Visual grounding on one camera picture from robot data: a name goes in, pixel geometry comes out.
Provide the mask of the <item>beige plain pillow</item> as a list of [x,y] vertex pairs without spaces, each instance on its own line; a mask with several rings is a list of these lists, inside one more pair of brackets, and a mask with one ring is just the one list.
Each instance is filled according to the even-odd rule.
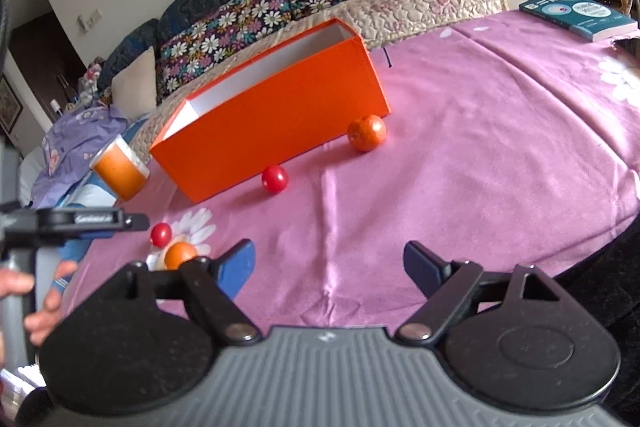
[[156,107],[155,50],[139,55],[112,81],[112,103],[128,120],[137,120]]

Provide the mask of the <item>blue sheet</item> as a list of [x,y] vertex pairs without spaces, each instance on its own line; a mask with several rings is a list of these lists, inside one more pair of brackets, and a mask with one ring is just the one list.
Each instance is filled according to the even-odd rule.
[[72,231],[58,245],[50,247],[39,257],[43,258],[44,273],[49,277],[50,288],[63,294],[73,275],[56,275],[63,261],[73,261],[79,265],[93,239],[107,239],[112,236],[105,217],[99,221],[88,209],[104,210],[115,205],[116,196],[106,183],[91,169],[78,181],[55,179],[46,192],[43,206],[70,211],[73,215]]

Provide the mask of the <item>left floral daisy cushion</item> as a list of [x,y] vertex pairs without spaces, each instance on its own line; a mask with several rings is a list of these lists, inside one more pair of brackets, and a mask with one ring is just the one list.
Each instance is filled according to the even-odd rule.
[[231,0],[170,38],[156,61],[156,99],[171,93],[292,20],[288,0]]

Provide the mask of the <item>orange cardboard box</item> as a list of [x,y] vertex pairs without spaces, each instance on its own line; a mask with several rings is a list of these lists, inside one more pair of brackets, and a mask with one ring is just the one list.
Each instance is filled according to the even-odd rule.
[[360,35],[332,18],[188,95],[150,152],[191,202],[390,115]]

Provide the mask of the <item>orange fruit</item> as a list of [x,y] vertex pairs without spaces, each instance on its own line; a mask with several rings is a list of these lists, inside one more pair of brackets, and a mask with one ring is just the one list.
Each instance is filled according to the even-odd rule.
[[198,250],[188,242],[172,244],[166,251],[164,265],[166,270],[177,270],[184,262],[198,257]]

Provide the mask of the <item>orange plastic cup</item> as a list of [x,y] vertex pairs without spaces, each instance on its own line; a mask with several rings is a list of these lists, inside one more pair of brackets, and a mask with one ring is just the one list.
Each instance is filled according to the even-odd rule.
[[150,177],[149,168],[121,134],[99,150],[90,169],[124,202],[136,196]]

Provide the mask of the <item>teal book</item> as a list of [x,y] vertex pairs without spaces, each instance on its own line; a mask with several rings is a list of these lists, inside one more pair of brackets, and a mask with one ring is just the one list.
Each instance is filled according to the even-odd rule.
[[528,0],[518,8],[590,42],[623,37],[638,30],[633,18],[592,0]]

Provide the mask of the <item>pink floral tablecloth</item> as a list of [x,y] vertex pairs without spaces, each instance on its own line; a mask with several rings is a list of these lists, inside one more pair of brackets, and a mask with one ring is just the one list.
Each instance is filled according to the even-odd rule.
[[238,299],[273,325],[396,327],[420,306],[402,267],[419,241],[489,271],[558,274],[639,210],[639,63],[520,12],[377,49],[390,99],[371,153],[337,139],[290,160],[281,194],[252,178],[195,205],[160,169],[128,204],[256,268]]

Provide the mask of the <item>red tomato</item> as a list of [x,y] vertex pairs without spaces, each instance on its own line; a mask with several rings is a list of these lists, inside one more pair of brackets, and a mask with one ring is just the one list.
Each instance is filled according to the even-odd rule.
[[279,165],[271,165],[262,172],[262,186],[269,194],[279,194],[288,187],[288,173]]
[[157,223],[151,230],[150,242],[158,249],[167,247],[172,239],[172,228],[166,222]]

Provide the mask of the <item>white wall switch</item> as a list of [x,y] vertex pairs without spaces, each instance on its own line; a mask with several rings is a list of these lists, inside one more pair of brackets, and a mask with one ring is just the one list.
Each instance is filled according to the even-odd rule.
[[82,32],[88,32],[94,26],[96,26],[96,24],[99,23],[100,20],[102,20],[102,17],[102,11],[100,9],[95,9],[88,16],[80,14],[77,17],[77,23]]

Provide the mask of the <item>purple crumpled blanket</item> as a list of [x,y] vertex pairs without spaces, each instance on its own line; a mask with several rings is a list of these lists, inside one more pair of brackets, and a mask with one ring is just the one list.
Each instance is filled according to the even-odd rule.
[[35,208],[54,207],[90,170],[104,145],[128,128],[129,120],[114,105],[93,103],[58,118],[44,136],[44,167],[32,186]]

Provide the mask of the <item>dark mandarin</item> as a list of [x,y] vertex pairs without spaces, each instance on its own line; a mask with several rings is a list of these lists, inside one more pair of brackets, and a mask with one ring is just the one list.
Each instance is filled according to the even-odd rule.
[[352,121],[347,128],[350,145],[358,152],[368,153],[382,145],[387,136],[384,120],[376,115],[368,115]]

